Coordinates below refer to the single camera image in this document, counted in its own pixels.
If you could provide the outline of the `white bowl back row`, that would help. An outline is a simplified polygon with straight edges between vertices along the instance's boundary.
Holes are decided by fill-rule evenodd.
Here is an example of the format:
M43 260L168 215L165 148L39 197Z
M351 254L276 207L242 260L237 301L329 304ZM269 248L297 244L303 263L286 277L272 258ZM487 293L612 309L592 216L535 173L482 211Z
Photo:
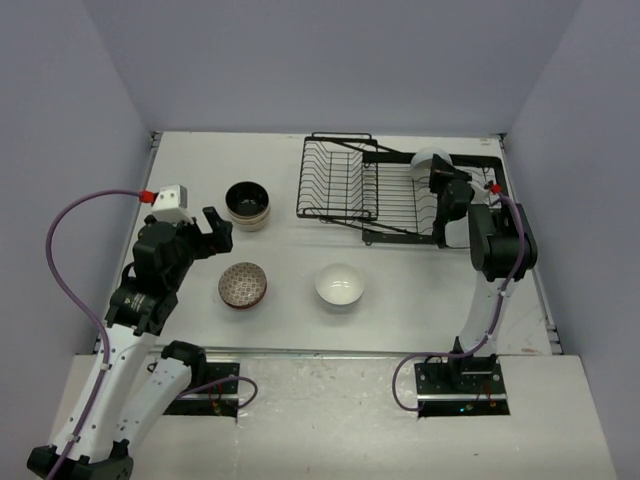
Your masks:
M422 148L413 155L410 162L410 174L414 181L428 181L435 157L439 157L449 165L453 164L451 156L446 151L434 146Z

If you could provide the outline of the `white bowl row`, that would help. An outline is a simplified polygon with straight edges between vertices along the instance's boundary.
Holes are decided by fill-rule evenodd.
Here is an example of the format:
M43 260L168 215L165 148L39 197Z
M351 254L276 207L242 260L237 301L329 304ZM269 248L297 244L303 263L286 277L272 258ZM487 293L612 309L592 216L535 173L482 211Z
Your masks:
M453 164L451 156L446 151L434 146L422 148L413 155L410 162L410 174L414 181L428 181L435 157L439 157L449 165Z
M322 267L314 279L315 292L323 304L334 310L354 307L365 291L365 278L355 266L332 263Z

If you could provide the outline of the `beige bowl back row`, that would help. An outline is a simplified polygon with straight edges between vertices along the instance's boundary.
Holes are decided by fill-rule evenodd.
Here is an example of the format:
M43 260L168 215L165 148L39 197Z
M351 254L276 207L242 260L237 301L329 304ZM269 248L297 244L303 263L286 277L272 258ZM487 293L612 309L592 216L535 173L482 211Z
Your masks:
M243 181L232 185L226 192L227 209L239 217L262 214L270 205L266 189L255 182Z

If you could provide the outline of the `beige bowl row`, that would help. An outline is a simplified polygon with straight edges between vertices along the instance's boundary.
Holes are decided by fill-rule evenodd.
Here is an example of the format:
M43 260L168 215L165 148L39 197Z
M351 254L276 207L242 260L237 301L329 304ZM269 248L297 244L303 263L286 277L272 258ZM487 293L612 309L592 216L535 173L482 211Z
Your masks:
M265 228L269 223L269 219L263 219L259 222L255 222L255 223L238 223L238 222L234 222L233 225L235 228L237 228L240 231L243 232L257 232L263 228Z
M255 182L243 181L232 185L226 192L227 209L239 217L262 214L270 205L266 189Z
M271 213L271 208L267 207L261 213L257 215L252 215L252 216L237 215L232 210L229 210L228 213L230 215L231 220L235 224L240 225L242 227L253 227L255 225L263 224L268 221Z

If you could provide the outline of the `brown patterned ceramic bowl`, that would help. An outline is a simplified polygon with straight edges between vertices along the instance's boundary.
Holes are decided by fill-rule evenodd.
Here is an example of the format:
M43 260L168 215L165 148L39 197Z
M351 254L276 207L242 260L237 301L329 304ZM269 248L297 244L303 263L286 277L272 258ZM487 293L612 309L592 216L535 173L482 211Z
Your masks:
M234 309L257 305L267 292L267 276L257 264L239 262L228 267L218 281L221 300Z

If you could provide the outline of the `beige bowl front row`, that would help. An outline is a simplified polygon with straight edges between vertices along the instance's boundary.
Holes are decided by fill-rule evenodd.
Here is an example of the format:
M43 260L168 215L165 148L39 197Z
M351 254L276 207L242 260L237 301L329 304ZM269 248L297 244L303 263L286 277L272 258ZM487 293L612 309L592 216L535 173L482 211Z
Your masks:
M255 223L238 223L238 222L234 222L233 225L235 228L237 228L240 231L243 232L257 232L263 228L265 228L269 223L269 219L263 219L259 222L255 222Z

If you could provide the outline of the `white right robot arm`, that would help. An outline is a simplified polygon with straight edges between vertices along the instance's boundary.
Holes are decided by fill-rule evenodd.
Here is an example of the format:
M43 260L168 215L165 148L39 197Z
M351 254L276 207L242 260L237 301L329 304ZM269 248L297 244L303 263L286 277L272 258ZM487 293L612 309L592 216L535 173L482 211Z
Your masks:
M445 243L446 226L467 221L470 259L477 273L467 321L447 354L442 377L456 392L467 393L482 374L491 375L496 362L496 342L511 292L537 261L537 245L523 207L488 184L497 199L490 205L476 203L471 178L451 162L432 157L429 189L436 195L433 235Z

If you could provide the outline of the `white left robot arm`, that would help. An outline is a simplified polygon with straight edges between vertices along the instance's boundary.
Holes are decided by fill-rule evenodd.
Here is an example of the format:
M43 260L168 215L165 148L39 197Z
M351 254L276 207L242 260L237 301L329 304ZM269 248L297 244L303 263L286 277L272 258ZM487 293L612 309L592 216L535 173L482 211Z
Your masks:
M233 248L232 225L213 207L194 219L147 216L133 245L133 260L112 294L98 357L81 395L54 440L32 450L28 469L43 479L128 479L134 455L153 424L183 392L208 379L202 348L174 341L152 377L130 394L150 350L178 303L177 292L197 260Z

